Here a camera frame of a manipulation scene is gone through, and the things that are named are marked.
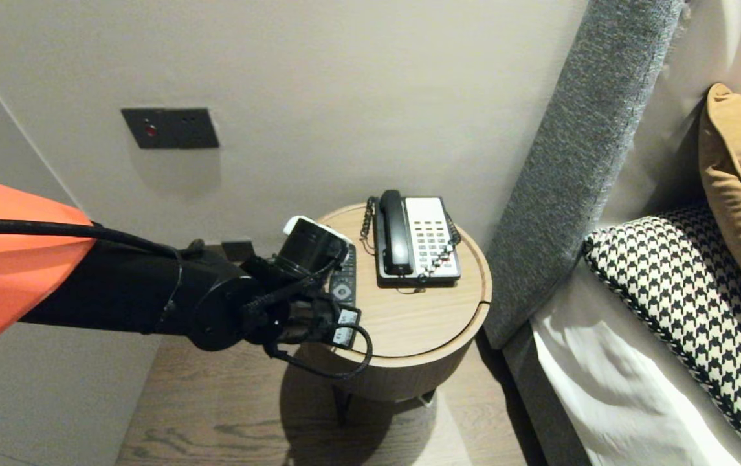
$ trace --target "wooden tabletop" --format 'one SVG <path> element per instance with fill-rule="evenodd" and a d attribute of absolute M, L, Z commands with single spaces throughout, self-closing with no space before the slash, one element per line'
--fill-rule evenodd
<path fill-rule="evenodd" d="M 381 289 L 376 286 L 373 251 L 359 241 L 364 209 L 364 204 L 347 206 L 319 222 L 356 245 L 356 307 L 362 311 L 359 324 L 373 339 L 371 365 L 394 368 L 432 362 L 470 342 L 491 301 L 491 272 L 477 244 L 457 225 L 462 277 L 453 288 L 428 288 L 417 294 L 406 294 L 412 289 Z M 373 247 L 372 234 L 367 246 Z M 357 335 L 353 350 L 330 351 L 360 362 L 365 348 L 364 339 Z"/>

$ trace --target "orange cover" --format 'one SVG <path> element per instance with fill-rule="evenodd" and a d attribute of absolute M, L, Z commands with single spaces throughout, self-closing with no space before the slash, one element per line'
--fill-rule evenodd
<path fill-rule="evenodd" d="M 74 207 L 0 185 L 0 219 L 91 225 Z M 65 281 L 93 239 L 0 235 L 0 333 Z"/>

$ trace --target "side table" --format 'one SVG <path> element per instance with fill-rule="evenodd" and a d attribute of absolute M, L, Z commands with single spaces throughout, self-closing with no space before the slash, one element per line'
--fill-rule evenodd
<path fill-rule="evenodd" d="M 372 236 L 368 248 L 359 241 L 364 209 L 365 204 L 355 204 L 319 219 L 356 244 L 356 307 L 362 310 L 360 324 L 373 339 L 370 366 L 351 380 L 334 381 L 337 403 L 347 394 L 379 401 L 432 395 L 459 366 L 488 315 L 488 263 L 476 242 L 457 225 L 462 277 L 456 286 L 417 294 L 410 294 L 412 289 L 381 289 L 376 286 Z M 346 372 L 361 362 L 365 348 L 364 339 L 357 335 L 352 350 L 308 343 L 300 355 L 317 368 Z"/>

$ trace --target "black telephone handset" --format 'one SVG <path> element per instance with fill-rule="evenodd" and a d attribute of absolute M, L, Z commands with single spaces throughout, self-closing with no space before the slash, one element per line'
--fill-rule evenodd
<path fill-rule="evenodd" d="M 377 218 L 384 230 L 381 253 L 385 271 L 391 275 L 412 274 L 411 235 L 405 223 L 405 208 L 399 191 L 389 190 L 382 194 Z"/>
<path fill-rule="evenodd" d="M 440 197 L 402 197 L 388 190 L 368 199 L 361 238 L 373 222 L 380 287 L 453 286 L 459 280 L 461 238 Z"/>

